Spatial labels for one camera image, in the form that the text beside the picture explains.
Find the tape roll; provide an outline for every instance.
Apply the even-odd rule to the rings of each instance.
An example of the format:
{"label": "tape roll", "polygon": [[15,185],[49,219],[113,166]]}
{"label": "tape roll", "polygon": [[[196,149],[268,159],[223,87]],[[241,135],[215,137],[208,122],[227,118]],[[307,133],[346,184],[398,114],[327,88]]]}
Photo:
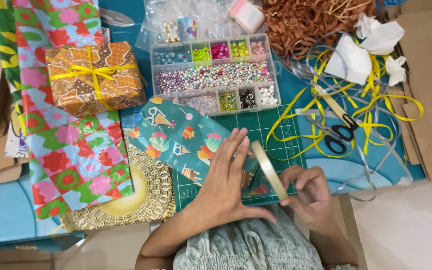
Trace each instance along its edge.
{"label": "tape roll", "polygon": [[279,176],[276,173],[273,164],[271,164],[271,161],[269,161],[269,158],[266,155],[263,147],[261,146],[261,143],[259,141],[255,141],[251,143],[251,146],[252,151],[256,155],[256,159],[258,160],[264,175],[266,175],[266,178],[273,187],[277,197],[279,198],[279,200],[286,199],[288,197],[288,194],[283,187],[283,183],[281,183],[281,181],[279,180]]}

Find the yellow ribbon pile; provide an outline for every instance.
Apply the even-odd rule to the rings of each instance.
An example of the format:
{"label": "yellow ribbon pile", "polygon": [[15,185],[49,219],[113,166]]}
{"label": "yellow ribbon pile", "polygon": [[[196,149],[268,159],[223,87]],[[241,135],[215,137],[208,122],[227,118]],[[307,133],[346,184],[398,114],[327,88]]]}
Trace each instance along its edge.
{"label": "yellow ribbon pile", "polygon": [[77,77],[77,76],[81,76],[81,75],[92,74],[93,75],[93,82],[94,82],[94,90],[96,92],[97,100],[99,101],[99,103],[103,104],[104,107],[106,107],[106,109],[108,109],[108,111],[114,111],[114,109],[110,105],[108,105],[106,103],[106,101],[103,99],[103,95],[101,95],[101,89],[99,89],[99,82],[98,82],[97,76],[101,76],[101,77],[104,77],[105,79],[113,81],[114,78],[111,77],[109,74],[113,74],[116,72],[116,70],[120,70],[120,69],[127,69],[127,68],[137,69],[138,66],[136,66],[136,65],[122,65],[122,66],[117,66],[117,67],[102,67],[102,68],[94,69],[93,59],[91,58],[91,46],[86,46],[86,49],[88,51],[88,58],[89,58],[90,67],[70,65],[68,67],[68,73],[51,76],[49,78],[49,80],[52,81],[52,80],[56,80],[56,79],[63,79],[63,78]]}
{"label": "yellow ribbon pile", "polygon": [[[321,54],[320,54],[319,56],[317,56],[316,64],[315,64],[314,69],[315,69],[315,71],[316,71],[318,74],[321,74],[321,73],[323,72],[323,70],[324,70],[324,68],[326,67],[326,64],[327,64],[327,62],[328,62],[328,60],[329,60],[329,58],[327,58],[326,60],[322,61],[322,59],[321,59],[322,56],[325,55],[325,54],[328,53],[328,52],[331,52],[331,51],[332,51],[332,50],[330,50],[330,49],[329,49],[329,50],[326,50],[326,51],[323,51],[323,52],[321,52]],[[386,104],[387,110],[388,110],[389,112],[391,112],[391,113],[392,113],[392,114],[393,114],[397,119],[402,120],[402,121],[406,121],[406,122],[408,122],[408,121],[414,121],[414,120],[416,120],[417,118],[415,118],[415,119],[413,119],[413,118],[406,118],[406,117],[402,117],[402,116],[400,116],[400,115],[398,115],[398,114],[395,114],[394,111],[393,111],[393,106],[391,105],[391,101],[389,100],[389,98],[407,99],[407,100],[413,101],[413,102],[417,105],[417,107],[419,108],[419,117],[418,117],[418,118],[421,118],[421,117],[423,117],[423,115],[424,115],[424,108],[423,108],[422,104],[421,104],[419,101],[415,100],[414,98],[411,98],[411,97],[409,97],[409,96],[400,96],[400,95],[382,95],[382,94],[379,94],[380,85],[377,84],[377,83],[375,84],[375,81],[376,81],[376,79],[380,79],[382,76],[384,76],[384,75],[386,74],[386,65],[385,65],[384,63],[379,62],[378,59],[377,59],[377,57],[376,57],[375,55],[371,55],[371,54],[370,54],[369,56],[370,56],[370,58],[371,58],[372,71],[371,71],[371,74],[369,75],[369,77],[368,77],[368,79],[367,79],[367,83],[366,83],[366,85],[364,86],[364,89],[363,89],[363,91],[362,91],[362,93],[361,93],[361,95],[360,95],[361,98],[363,98],[363,97],[366,96],[366,94],[367,94],[369,91],[371,91],[371,101],[370,101],[369,105],[366,106],[366,107],[363,107],[363,108],[360,108],[360,109],[359,109],[358,106],[357,106],[357,104],[354,102],[353,99],[351,99],[351,97],[349,97],[349,96],[346,97],[347,100],[348,100],[348,101],[353,105],[353,107],[354,107],[355,109],[358,109],[358,110],[357,110],[356,112],[354,112],[354,114],[352,115],[353,118],[354,118],[355,116],[357,116],[357,115],[360,115],[360,114],[364,113],[364,120],[362,121],[363,123],[359,124],[359,126],[363,128],[364,133],[365,133],[365,135],[366,135],[366,141],[365,141],[365,144],[364,144],[364,154],[365,154],[365,155],[368,155],[368,144],[369,144],[369,143],[371,143],[371,144],[373,144],[373,145],[376,145],[376,146],[383,146],[383,145],[385,145],[385,144],[375,143],[375,142],[373,142],[373,141],[370,139],[370,133],[371,133],[371,128],[372,128],[372,127],[383,127],[383,128],[387,128],[387,129],[389,130],[389,132],[390,132],[390,137],[387,138],[388,142],[389,142],[389,141],[392,141],[392,140],[394,139],[393,131],[391,130],[391,128],[390,128],[389,126],[384,125],[384,124],[379,124],[379,123],[373,123],[373,114],[371,113],[370,108],[375,104],[375,102],[376,102],[377,100],[379,100],[379,99],[384,99],[384,102],[385,102],[385,104]],[[389,56],[389,55],[384,55],[384,56],[382,56],[382,58],[386,61],[386,58],[387,58],[388,56]],[[314,79],[313,79],[313,80],[316,82],[316,81],[318,80],[317,76],[314,76]],[[338,84],[338,83],[339,83],[339,82],[336,80],[336,78],[334,78],[334,83],[335,83],[335,84]],[[347,91],[348,89],[350,89],[351,87],[353,87],[354,85],[355,85],[355,83],[349,83],[348,85],[346,85],[345,87],[342,87],[341,89],[339,89],[339,90],[337,90],[337,91],[333,91],[333,92],[331,92],[331,93],[329,93],[329,94],[323,94],[323,95],[329,95],[329,96],[332,96],[332,95],[336,95],[336,94],[341,93],[341,92],[342,92],[344,95],[348,95],[348,94],[346,93],[346,91]],[[310,108],[311,108],[313,105],[315,105],[315,104],[316,104],[316,106],[318,107],[318,110],[319,110],[320,113],[321,113],[321,117],[322,117],[322,122],[321,122],[321,123],[322,123],[323,125],[325,125],[325,123],[326,123],[326,119],[325,119],[325,110],[324,110],[323,106],[321,105],[321,102],[319,101],[319,97],[315,97],[315,98],[314,98],[312,101],[310,101],[309,104],[306,105],[306,107],[304,107],[300,112],[298,112],[298,113],[296,113],[296,114],[290,114],[290,115],[288,115],[288,113],[291,111],[291,108],[293,107],[293,105],[294,105],[294,104],[296,103],[296,101],[301,97],[301,95],[303,95],[304,91],[305,91],[307,88],[308,88],[308,87],[302,89],[302,90],[301,90],[301,91],[296,95],[296,97],[293,99],[293,101],[291,101],[291,103],[287,106],[287,108],[286,108],[286,110],[284,111],[284,113],[279,117],[279,119],[278,119],[276,122],[274,122],[273,127],[271,128],[270,132],[268,133],[268,135],[267,135],[267,137],[266,137],[266,149],[268,149],[268,141],[269,141],[269,138],[270,138],[271,136],[272,136],[276,141],[278,141],[278,142],[287,142],[287,141],[291,141],[291,140],[294,140],[294,139],[299,138],[299,137],[304,137],[304,138],[312,139],[312,140],[313,140],[313,143],[312,143],[311,145],[309,145],[306,149],[304,149],[304,150],[302,150],[301,152],[299,152],[297,155],[294,155],[294,156],[289,157],[289,158],[286,158],[286,159],[279,159],[279,158],[276,158],[276,157],[272,156],[269,152],[268,152],[268,154],[269,154],[271,157],[273,157],[274,159],[276,159],[276,160],[279,160],[279,161],[288,161],[288,160],[291,160],[291,159],[293,159],[293,158],[296,158],[296,157],[302,155],[304,152],[306,152],[306,151],[308,151],[309,149],[315,147],[316,150],[318,150],[322,155],[327,156],[327,157],[329,157],[329,158],[338,158],[338,159],[340,159],[340,158],[344,158],[344,157],[347,157],[347,156],[351,155],[352,151],[354,150],[354,145],[355,145],[355,140],[356,140],[356,138],[353,139],[353,141],[351,142],[351,151],[350,151],[348,154],[346,154],[346,155],[344,155],[344,156],[332,156],[332,155],[327,155],[327,154],[326,154],[325,152],[323,152],[323,151],[321,150],[321,148],[318,146],[319,142],[322,141],[322,139],[325,137],[325,135],[323,134],[322,130],[319,130],[318,134],[316,134],[316,130],[315,130],[315,125],[314,125],[314,124],[312,125],[312,134],[311,134],[311,135],[290,136],[290,137],[288,137],[288,138],[279,139],[279,138],[276,136],[276,134],[274,133],[274,130],[279,126],[279,124],[281,123],[282,120],[290,119],[290,118],[292,118],[292,117],[295,117],[295,116],[297,116],[297,115],[303,113],[304,111],[310,109]],[[315,90],[315,88],[314,88],[313,86],[311,86],[311,94],[312,94],[312,95],[317,94],[317,91]]]}

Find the scissors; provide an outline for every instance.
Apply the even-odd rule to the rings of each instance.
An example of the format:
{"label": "scissors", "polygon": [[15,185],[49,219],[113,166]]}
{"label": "scissors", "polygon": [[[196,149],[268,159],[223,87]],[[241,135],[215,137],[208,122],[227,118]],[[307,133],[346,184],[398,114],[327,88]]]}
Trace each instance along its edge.
{"label": "scissors", "polygon": [[[354,139],[354,132],[351,130],[351,128],[345,125],[334,125],[328,127],[321,124],[320,122],[316,121],[315,119],[311,118],[308,115],[305,115],[304,117],[308,119],[309,122],[313,123],[315,126],[321,129],[321,131],[325,135],[324,141],[326,142],[326,145],[328,146],[329,150],[331,150],[335,154],[344,154],[346,152],[347,150],[346,145],[350,145],[349,142],[351,142]],[[344,129],[347,133],[349,133],[349,137],[344,135],[340,131],[341,129]],[[331,145],[331,143],[335,143],[339,145],[339,147],[341,147],[342,150],[341,151],[335,150]]]}

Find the brown paper shred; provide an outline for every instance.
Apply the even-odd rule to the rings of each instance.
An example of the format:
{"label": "brown paper shred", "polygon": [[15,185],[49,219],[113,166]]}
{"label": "brown paper shred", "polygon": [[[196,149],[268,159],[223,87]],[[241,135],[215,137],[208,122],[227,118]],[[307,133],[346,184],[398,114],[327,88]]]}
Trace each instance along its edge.
{"label": "brown paper shred", "polygon": [[[309,48],[332,31],[354,33],[359,14],[372,16],[376,11],[375,0],[266,0],[263,6],[270,44],[288,61],[306,57]],[[322,40],[328,46],[337,41],[338,34]]]}

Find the light green floral dress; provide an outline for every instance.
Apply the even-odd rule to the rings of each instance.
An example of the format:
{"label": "light green floral dress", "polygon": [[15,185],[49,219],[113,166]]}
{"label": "light green floral dress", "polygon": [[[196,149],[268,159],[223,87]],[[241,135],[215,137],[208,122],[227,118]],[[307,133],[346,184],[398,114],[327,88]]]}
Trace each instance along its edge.
{"label": "light green floral dress", "polygon": [[315,247],[283,210],[276,204],[265,207],[277,224],[247,218],[204,231],[177,252],[174,269],[324,270]]}

